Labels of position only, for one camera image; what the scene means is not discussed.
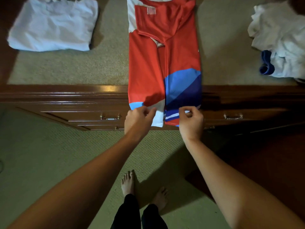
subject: foot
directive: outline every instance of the foot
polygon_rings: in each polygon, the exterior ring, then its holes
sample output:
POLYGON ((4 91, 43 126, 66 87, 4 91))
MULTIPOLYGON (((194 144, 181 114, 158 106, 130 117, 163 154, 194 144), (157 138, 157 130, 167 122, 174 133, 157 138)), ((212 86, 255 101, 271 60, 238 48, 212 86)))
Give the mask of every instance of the foot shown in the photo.
POLYGON ((161 211, 167 204, 166 196, 167 189, 165 187, 161 187, 150 204, 155 204, 158 207, 158 210, 161 211))
POLYGON ((122 179, 121 183, 122 192, 124 197, 128 194, 135 194, 135 179, 134 179, 134 172, 128 171, 122 179))

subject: beige carpet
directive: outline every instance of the beige carpet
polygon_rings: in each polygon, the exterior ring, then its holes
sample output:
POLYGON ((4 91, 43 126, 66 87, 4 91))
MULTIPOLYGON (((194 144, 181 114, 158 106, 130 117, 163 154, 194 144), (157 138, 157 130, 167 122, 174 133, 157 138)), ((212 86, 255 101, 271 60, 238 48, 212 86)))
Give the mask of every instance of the beige carpet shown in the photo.
MULTIPOLYGON (((253 7, 268 0, 197 0, 197 29, 206 85, 296 85, 262 76, 260 52, 247 34, 253 7)), ((25 52, 9 84, 128 84, 126 0, 98 0, 100 15, 88 52, 25 52)))
MULTIPOLYGON (((0 111, 0 229, 74 170, 109 148, 123 132, 82 132, 17 111, 0 111)), ((206 133, 216 150, 224 140, 206 133)), ((110 228, 123 202, 120 178, 134 169, 145 205, 156 190, 169 189, 163 219, 169 229, 229 229, 217 206, 184 180, 196 168, 178 131, 151 131, 122 168, 91 229, 110 228)))

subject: metal drawer pull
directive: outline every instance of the metal drawer pull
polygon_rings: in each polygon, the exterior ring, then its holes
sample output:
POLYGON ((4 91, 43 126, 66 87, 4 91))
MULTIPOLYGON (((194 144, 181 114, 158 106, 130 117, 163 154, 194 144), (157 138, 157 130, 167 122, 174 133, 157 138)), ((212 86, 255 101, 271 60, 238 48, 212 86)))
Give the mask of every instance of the metal drawer pull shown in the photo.
POLYGON ((124 128, 120 128, 120 127, 118 127, 118 126, 116 126, 114 129, 115 129, 115 130, 124 130, 124 128))
POLYGON ((120 115, 118 115, 117 117, 104 117, 103 114, 100 115, 101 120, 108 120, 108 121, 115 121, 115 120, 119 120, 121 118, 120 115))
POLYGON ((235 117, 228 117, 226 114, 224 114, 224 118, 227 120, 239 120, 239 119, 243 119, 244 116, 240 113, 239 116, 235 116, 235 117))

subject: crumpled white cloth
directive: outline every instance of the crumpled white cloth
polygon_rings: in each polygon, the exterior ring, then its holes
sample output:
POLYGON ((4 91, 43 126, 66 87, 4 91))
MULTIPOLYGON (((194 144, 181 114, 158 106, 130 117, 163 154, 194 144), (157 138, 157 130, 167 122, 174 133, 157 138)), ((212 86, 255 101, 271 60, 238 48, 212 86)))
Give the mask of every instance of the crumpled white cloth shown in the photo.
POLYGON ((88 51, 97 16, 96 0, 27 0, 7 41, 18 50, 88 51))
POLYGON ((271 76, 305 79, 305 16, 288 1, 257 5, 254 10, 248 33, 254 37, 253 47, 272 51, 271 76))

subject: black pants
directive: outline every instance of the black pants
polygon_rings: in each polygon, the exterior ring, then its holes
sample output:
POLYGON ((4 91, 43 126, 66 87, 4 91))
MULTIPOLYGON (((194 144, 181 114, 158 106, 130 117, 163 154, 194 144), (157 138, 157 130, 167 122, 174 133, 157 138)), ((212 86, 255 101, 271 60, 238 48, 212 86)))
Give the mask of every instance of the black pants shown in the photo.
MULTIPOLYGON (((167 229, 166 223, 159 215, 155 204, 150 204, 142 215, 143 229, 167 229)), ((111 229, 141 229, 139 204, 132 194, 125 196, 124 203, 118 209, 111 229)))

